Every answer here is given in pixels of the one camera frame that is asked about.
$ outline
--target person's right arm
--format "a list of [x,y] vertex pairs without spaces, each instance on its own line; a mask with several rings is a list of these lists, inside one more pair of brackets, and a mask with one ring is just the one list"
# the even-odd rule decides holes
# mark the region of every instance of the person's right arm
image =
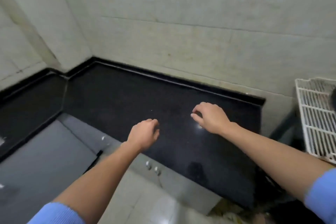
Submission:
[[[195,114],[197,111],[202,114],[202,118]],[[333,169],[327,162],[230,122],[217,105],[202,102],[194,108],[191,116],[207,131],[226,138],[240,148],[281,187],[300,201],[306,199],[307,193],[320,177]],[[333,200],[336,201],[335,191],[329,193],[334,193]]]

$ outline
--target blue sleeve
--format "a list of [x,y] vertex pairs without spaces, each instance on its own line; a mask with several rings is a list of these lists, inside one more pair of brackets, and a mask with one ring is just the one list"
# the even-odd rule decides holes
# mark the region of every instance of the blue sleeve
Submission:
[[61,203],[48,203],[28,222],[28,224],[85,224],[81,217]]
[[336,224],[336,168],[325,172],[308,191],[304,203],[327,224]]

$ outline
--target dish rack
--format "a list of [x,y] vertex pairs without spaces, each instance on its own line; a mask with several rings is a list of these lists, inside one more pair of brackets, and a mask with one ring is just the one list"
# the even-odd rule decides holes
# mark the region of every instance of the dish rack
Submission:
[[336,81],[296,79],[295,86],[307,152],[336,164],[336,112],[330,102]]

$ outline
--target person's left hand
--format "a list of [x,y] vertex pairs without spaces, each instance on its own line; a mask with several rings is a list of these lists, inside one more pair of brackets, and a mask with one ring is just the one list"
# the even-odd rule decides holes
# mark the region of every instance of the person's left hand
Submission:
[[148,119],[134,125],[129,133],[127,142],[139,147],[141,151],[147,150],[159,137],[159,129],[154,131],[158,124],[157,119]]

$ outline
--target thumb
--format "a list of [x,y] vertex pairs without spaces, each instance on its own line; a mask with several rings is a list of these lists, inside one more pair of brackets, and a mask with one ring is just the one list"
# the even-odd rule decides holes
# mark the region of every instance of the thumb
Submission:
[[199,125],[203,126],[203,119],[195,113],[190,115]]
[[155,141],[158,139],[159,135],[160,135],[160,129],[157,129],[153,135]]

